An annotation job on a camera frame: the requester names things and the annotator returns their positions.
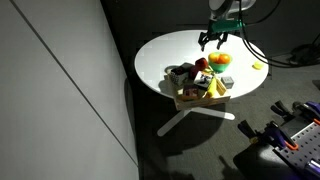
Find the lemon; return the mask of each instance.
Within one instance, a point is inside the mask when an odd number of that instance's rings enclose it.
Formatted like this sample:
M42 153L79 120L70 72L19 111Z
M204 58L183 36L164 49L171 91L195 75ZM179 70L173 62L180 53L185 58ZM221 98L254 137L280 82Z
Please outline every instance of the lemon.
M210 62L217 62L219 60L219 56L220 54L219 53L210 53L209 56L208 56L208 59Z
M261 68L263 68L263 62L257 60L256 62L254 62L253 67L254 67L255 69L260 70Z

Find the black cable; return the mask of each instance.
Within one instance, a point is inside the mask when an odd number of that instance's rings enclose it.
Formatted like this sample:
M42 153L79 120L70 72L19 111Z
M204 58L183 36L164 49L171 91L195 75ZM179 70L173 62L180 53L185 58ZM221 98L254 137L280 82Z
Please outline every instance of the black cable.
M257 58L259 59L261 62L265 63L265 64L268 64L270 66L275 66L275 67L279 67L279 68L298 68L298 67L304 67L304 66L312 66L312 65L316 65L316 64L319 64L319 63L314 63L314 64L308 64L308 65L297 65L297 64L292 64L291 61L289 63L284 63L284 62L280 62L280 61L277 61L277 60L274 60L272 58L267 58L265 57L264 55L258 53L255 49L252 48L252 46L250 45L249 43L249 40L248 40L248 37L247 37L247 34L246 34L246 31L245 31L245 28L244 28L244 25L243 25L243 18L242 18L242 0L239 1L239 20L240 20L240 23L241 23L241 26L242 26L242 31L243 31L243 36L244 38L242 38L243 42L244 42L244 45L246 46L246 48ZM278 64L281 64L281 65L284 65L284 66L279 66L279 65L275 65L275 64L271 64L269 62L266 62L266 61L263 61L262 59L260 59L257 55L259 55L260 57L262 58L265 58L267 59L268 61L270 62L274 62L274 63L278 63Z
M252 22L252 23L246 23L247 26L252 26L252 25L255 25L255 24L258 24L258 23L261 23L263 21L265 21L266 19L268 19L275 11L276 9L278 8L279 4L280 4L281 0L278 0L277 4L275 5L275 7L265 16L263 17L262 19L256 21L256 22Z
M243 19L242 19L242 0L239 1L239 20L240 20L240 23L241 23L241 26L242 26L242 32L243 32L243 36L244 38L242 38L242 41L244 43L244 45L246 46L246 48L251 52L251 54L253 56L255 56L257 59L259 59L261 62L265 63L265 64L268 64L270 66L275 66L275 67L279 67L279 68L287 68L287 66L291 66L291 64L287 64L287 63L283 63L283 62L280 62L280 61L276 61L276 60L273 60L271 58L267 58L263 55L261 55L260 53L258 53L256 50L254 50L252 48L252 46L250 45L249 43L249 40L248 40L248 37L247 37L247 33L245 31L245 28L244 28L244 25L243 25ZM266 61L263 61L262 59L260 59L257 55L259 55L260 57L262 58L265 58L267 59L268 61L270 62L276 62L276 63L279 63L279 64L282 64L282 65L285 65L285 66L279 66L279 65L274 65L274 64L271 64L269 62L266 62Z

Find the metal stand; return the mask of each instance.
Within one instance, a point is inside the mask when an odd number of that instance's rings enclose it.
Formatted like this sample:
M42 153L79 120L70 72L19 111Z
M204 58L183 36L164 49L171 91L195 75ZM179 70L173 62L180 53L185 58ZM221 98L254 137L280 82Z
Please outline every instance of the metal stand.
M212 109L206 108L192 108L190 110L181 110L177 115L175 115L172 119L170 119L165 125L163 125L158 130L158 136L164 136L170 129L172 129L176 124L178 124L185 116L187 116L190 112L197 112L201 114L206 114L209 116L224 118L228 120L234 120L235 116L231 113L216 111Z

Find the wooden crate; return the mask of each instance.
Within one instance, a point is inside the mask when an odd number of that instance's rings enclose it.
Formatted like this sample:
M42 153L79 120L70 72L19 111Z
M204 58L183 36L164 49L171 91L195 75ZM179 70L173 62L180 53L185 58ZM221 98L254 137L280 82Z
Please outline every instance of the wooden crate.
M186 110L186 109L191 109L194 107L205 107L205 106L211 106L214 104L221 104L221 103L225 103L228 102L230 100L230 93L228 92L228 90L224 93L223 96L221 96L218 91L216 90L216 92L214 93L214 96L212 98L200 98L198 100L192 100L192 101L182 101L179 99L179 96L182 95L183 92L183 85L182 86L177 86L175 84L172 83L170 75L166 75L165 79L168 82L168 86L172 92L173 95L173 99L176 105L176 109L177 110Z

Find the apple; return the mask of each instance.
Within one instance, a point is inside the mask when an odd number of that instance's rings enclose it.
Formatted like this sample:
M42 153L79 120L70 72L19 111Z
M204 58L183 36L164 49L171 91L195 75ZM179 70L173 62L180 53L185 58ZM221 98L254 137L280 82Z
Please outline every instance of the apple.
M196 61L195 66L199 69L199 71L203 71L209 67L209 64L205 58L200 58Z
M189 72L189 78L195 79L198 74L199 68L197 66L192 66Z

